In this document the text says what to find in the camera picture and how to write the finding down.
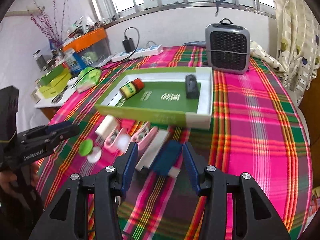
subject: portable heater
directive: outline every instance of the portable heater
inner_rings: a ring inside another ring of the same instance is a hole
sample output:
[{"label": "portable heater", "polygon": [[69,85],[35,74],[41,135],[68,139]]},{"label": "portable heater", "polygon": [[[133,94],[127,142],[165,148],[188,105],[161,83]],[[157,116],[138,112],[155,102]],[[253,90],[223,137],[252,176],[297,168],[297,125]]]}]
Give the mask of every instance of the portable heater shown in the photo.
[{"label": "portable heater", "polygon": [[244,74],[249,67],[250,33],[229,19],[210,24],[205,30],[208,65],[233,74]]}]

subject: white wall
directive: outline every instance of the white wall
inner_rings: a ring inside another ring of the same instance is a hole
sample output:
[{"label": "white wall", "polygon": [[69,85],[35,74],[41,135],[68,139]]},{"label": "white wall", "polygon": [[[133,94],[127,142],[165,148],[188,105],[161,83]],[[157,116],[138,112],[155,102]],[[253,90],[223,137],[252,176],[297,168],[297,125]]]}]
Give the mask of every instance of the white wall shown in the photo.
[{"label": "white wall", "polygon": [[[53,20],[53,0],[36,0]],[[87,0],[68,0],[65,26],[72,24],[82,15],[92,14]],[[57,0],[58,19],[61,21],[63,0]],[[32,0],[15,0],[9,11],[36,9]],[[38,50],[49,50],[48,39],[41,33],[30,17],[5,17],[0,24],[0,89],[13,85],[20,90],[17,114],[18,131],[47,124],[48,119],[34,108],[30,98],[40,70],[33,59]]]},{"label": "white wall", "polygon": [[[250,32],[251,40],[260,44],[270,55],[276,56],[277,24],[275,19],[231,8],[220,8],[217,17],[215,17],[215,12],[215,7],[177,8],[121,22],[107,29],[111,52],[124,51],[123,33],[128,27],[139,29],[139,47],[145,46],[149,40],[164,46],[179,46],[189,41],[204,41],[207,25],[219,22],[223,18],[229,18],[234,24],[246,27]],[[128,30],[127,34],[133,38],[136,45],[136,31]]]}]

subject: plaid tablecloth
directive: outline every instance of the plaid tablecloth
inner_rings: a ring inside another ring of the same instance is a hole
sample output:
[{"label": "plaid tablecloth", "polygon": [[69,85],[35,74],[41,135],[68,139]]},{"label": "plaid tablecloth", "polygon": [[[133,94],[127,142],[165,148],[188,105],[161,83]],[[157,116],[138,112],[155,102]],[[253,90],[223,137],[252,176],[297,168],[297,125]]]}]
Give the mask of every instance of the plaid tablecloth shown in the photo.
[{"label": "plaid tablecloth", "polygon": [[[94,131],[103,120],[93,107],[112,81],[126,69],[148,67],[201,66],[205,51],[195,47],[171,47],[157,56],[145,57],[104,70],[99,84],[75,93],[57,112],[51,124],[71,120],[81,134],[62,143],[55,153],[40,161],[37,186],[45,206],[57,190],[78,172],[95,174],[111,165],[117,154],[103,150],[96,164],[78,154],[86,138],[97,138]],[[190,141],[198,154],[222,171],[240,175],[249,172],[283,218],[292,239],[303,229],[311,197],[312,170],[309,147],[301,121],[280,81],[261,60],[251,58],[244,75],[214,71],[214,101],[209,131],[180,127],[170,130],[171,139]],[[142,122],[120,120],[132,135]],[[182,156],[177,179],[150,172],[135,172],[125,202],[119,207],[121,229],[136,240],[197,239],[205,197],[192,190]],[[230,207],[232,198],[228,198]],[[89,229],[94,227],[93,201],[89,205]],[[226,239],[232,236],[232,209],[228,209]]]}]

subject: green round lid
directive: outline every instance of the green round lid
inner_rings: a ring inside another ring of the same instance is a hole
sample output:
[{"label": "green round lid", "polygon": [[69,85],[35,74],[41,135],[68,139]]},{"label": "green round lid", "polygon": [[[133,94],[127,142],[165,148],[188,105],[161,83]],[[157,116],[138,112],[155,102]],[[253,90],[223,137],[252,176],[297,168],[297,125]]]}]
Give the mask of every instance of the green round lid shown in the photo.
[{"label": "green round lid", "polygon": [[79,146],[79,154],[84,157],[87,156],[93,148],[93,141],[91,139],[84,140]]}]

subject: red bottle cap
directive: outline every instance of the red bottle cap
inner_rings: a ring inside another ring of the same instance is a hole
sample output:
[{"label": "red bottle cap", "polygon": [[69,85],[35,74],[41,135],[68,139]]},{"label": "red bottle cap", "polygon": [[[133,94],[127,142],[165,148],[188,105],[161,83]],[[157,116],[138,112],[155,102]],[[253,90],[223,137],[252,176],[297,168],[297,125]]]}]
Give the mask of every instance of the red bottle cap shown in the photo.
[{"label": "red bottle cap", "polygon": [[139,91],[144,88],[144,83],[140,78],[133,80],[132,83]]}]

